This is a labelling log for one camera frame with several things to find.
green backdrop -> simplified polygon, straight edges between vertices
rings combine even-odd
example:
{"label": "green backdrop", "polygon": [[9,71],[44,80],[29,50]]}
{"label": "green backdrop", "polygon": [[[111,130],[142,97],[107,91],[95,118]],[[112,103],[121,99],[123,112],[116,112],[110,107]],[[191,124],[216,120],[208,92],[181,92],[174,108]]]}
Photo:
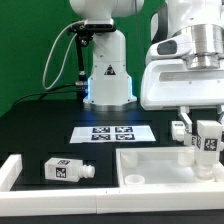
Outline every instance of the green backdrop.
{"label": "green backdrop", "polygon": [[[144,59],[139,50],[135,16],[115,19],[117,28],[127,39],[127,71],[133,78],[133,92],[138,97],[145,55],[150,46],[150,18],[163,2],[145,0],[143,10],[139,13]],[[51,46],[65,26],[79,19],[71,9],[69,0],[0,1],[0,115],[9,110],[17,98],[43,91],[43,70]],[[49,82],[61,67],[69,39],[64,35],[56,48],[49,68]],[[90,75],[91,47],[84,49],[84,59]],[[77,79],[76,61],[73,45],[59,84],[71,83]],[[74,96],[57,95],[54,99],[68,97]]]}

marker sheet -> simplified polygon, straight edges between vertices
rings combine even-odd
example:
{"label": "marker sheet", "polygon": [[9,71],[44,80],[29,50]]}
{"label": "marker sheet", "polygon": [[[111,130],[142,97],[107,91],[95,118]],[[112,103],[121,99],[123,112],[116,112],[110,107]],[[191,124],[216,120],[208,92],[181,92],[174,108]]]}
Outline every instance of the marker sheet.
{"label": "marker sheet", "polygon": [[155,141],[150,126],[75,127],[70,143]]}

table surface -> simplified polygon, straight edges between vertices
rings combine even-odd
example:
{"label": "table surface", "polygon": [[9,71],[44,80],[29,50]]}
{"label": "table surface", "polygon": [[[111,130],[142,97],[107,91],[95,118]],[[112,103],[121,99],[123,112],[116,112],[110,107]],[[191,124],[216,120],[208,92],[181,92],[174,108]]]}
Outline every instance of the table surface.
{"label": "table surface", "polygon": [[[214,109],[194,110],[192,121],[217,120]],[[177,111],[145,111],[139,105],[122,112],[83,109],[74,100],[27,101],[0,118],[0,165],[10,154],[22,154],[23,171],[12,190],[45,190],[117,187],[116,148],[177,146],[172,141],[171,121]],[[70,144],[74,127],[150,125],[156,142]],[[96,167],[93,179],[78,183],[46,181],[44,163],[51,157],[83,159]],[[107,215],[68,215],[0,218],[0,223],[223,223],[223,210],[149,212]]]}

white container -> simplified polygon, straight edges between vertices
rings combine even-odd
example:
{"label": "white container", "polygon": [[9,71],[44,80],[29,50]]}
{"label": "white container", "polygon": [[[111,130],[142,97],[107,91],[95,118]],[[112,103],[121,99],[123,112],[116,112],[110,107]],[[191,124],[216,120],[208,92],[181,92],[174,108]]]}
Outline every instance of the white container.
{"label": "white container", "polygon": [[51,158],[45,163],[45,178],[78,182],[80,178],[93,178],[95,168],[83,165],[82,160]]}

white cylinder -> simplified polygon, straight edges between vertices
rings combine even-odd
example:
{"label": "white cylinder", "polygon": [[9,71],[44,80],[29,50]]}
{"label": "white cylinder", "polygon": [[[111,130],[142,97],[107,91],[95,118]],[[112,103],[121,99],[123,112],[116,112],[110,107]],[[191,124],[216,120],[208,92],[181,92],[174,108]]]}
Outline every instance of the white cylinder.
{"label": "white cylinder", "polygon": [[177,31],[194,25],[222,26],[222,0],[166,0],[170,38]]}
{"label": "white cylinder", "polygon": [[127,185],[142,185],[145,184],[145,178],[141,175],[129,175],[124,179]]}

